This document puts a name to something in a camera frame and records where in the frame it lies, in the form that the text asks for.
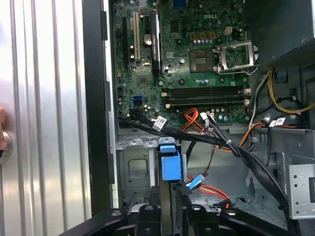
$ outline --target barcode label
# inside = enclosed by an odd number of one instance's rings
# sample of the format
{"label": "barcode label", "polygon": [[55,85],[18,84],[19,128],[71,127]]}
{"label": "barcode label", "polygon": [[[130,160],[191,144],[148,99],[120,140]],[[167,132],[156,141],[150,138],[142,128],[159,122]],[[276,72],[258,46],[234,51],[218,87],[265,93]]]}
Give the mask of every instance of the barcode label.
{"label": "barcode label", "polygon": [[156,122],[155,122],[154,125],[153,125],[153,129],[155,129],[155,130],[157,130],[157,131],[161,131],[162,128],[163,128],[163,126],[165,125],[166,121],[167,121],[167,120],[166,120],[165,118],[159,116],[159,117],[157,118]]}
{"label": "barcode label", "polygon": [[276,120],[273,120],[271,123],[270,123],[270,125],[269,125],[269,127],[274,127],[275,126],[275,124],[276,124]]}
{"label": "barcode label", "polygon": [[277,119],[275,125],[283,125],[283,124],[284,124],[284,121],[285,121],[285,118],[279,118],[279,119]]}

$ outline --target chip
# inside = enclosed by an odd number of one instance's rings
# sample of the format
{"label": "chip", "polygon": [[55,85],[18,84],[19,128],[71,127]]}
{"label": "chip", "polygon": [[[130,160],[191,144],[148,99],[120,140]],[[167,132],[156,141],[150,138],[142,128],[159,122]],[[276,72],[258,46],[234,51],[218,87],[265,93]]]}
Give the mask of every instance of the chip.
{"label": "chip", "polygon": [[139,74],[137,75],[137,85],[140,87],[149,86],[151,77],[149,74]]}
{"label": "chip", "polygon": [[140,9],[140,15],[147,15],[147,9],[146,8],[141,8]]}
{"label": "chip", "polygon": [[196,34],[195,33],[191,33],[190,34],[190,39],[191,40],[195,40],[196,39]]}
{"label": "chip", "polygon": [[171,33],[178,33],[179,27],[178,27],[178,21],[171,21],[170,22],[170,32]]}
{"label": "chip", "polygon": [[211,39],[215,39],[215,38],[217,38],[216,33],[211,32],[211,33],[210,33],[210,38],[211,38]]}
{"label": "chip", "polygon": [[205,33],[200,33],[200,39],[206,39],[206,34]]}

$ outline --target metal bracket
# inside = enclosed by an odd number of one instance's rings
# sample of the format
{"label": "metal bracket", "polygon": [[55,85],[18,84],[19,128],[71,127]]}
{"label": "metal bracket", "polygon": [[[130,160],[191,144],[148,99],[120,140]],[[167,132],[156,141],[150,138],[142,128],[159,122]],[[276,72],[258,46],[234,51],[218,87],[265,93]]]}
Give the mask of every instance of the metal bracket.
{"label": "metal bracket", "polygon": [[163,144],[175,144],[179,146],[180,144],[172,137],[166,138],[150,138],[150,139],[125,139],[116,142],[116,150],[125,150],[126,147],[139,147],[144,148],[157,148],[159,145]]}
{"label": "metal bracket", "polygon": [[312,198],[315,193],[311,180],[315,178],[315,164],[290,165],[288,175],[290,218],[314,219],[315,203],[312,203]]}
{"label": "metal bracket", "polygon": [[12,140],[8,133],[3,132],[4,139],[6,142],[6,149],[0,151],[0,165],[2,165],[4,162],[6,162],[12,153]]}
{"label": "metal bracket", "polygon": [[[227,58],[227,50],[229,48],[235,49],[238,47],[246,47],[247,57],[248,57],[248,63],[243,65],[235,65],[232,68],[228,67],[228,58]],[[258,48],[252,44],[251,41],[245,41],[241,43],[233,43],[225,46],[218,46],[216,49],[214,49],[215,53],[219,55],[220,61],[218,64],[218,73],[220,75],[224,74],[238,74],[238,73],[246,73],[248,75],[253,74],[259,67],[259,65],[255,65],[255,61],[258,59],[259,54],[255,54],[255,52],[258,51]],[[251,67],[254,67],[254,71],[247,72],[246,69],[249,69]]]}

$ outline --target side panel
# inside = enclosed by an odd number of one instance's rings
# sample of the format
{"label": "side panel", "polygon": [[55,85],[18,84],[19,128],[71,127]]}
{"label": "side panel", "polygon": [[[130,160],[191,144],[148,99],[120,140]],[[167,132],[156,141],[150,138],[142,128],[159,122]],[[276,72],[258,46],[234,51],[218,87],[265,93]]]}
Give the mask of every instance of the side panel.
{"label": "side panel", "polygon": [[55,236],[91,217],[81,0],[0,5],[0,235]]}

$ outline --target yellow cable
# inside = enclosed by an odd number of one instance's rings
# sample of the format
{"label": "yellow cable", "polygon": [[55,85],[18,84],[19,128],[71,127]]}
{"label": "yellow cable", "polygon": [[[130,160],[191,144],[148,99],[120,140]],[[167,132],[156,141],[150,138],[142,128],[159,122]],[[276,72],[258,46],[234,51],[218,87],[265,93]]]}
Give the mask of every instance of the yellow cable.
{"label": "yellow cable", "polygon": [[270,97],[271,97],[271,101],[273,102],[273,104],[282,112],[284,113],[289,113],[289,114],[301,114],[302,112],[306,112],[308,111],[309,109],[312,109],[313,107],[315,107],[315,103],[313,103],[312,105],[306,107],[306,108],[303,108],[301,110],[296,110],[296,111],[293,111],[293,110],[288,110],[288,109],[285,109],[281,106],[279,106],[276,102],[276,99],[275,99],[275,96],[274,96],[274,91],[273,91],[273,87],[272,87],[272,74],[273,74],[273,71],[270,70],[269,71],[269,75],[268,75],[268,89],[269,89],[269,93],[270,93]]}

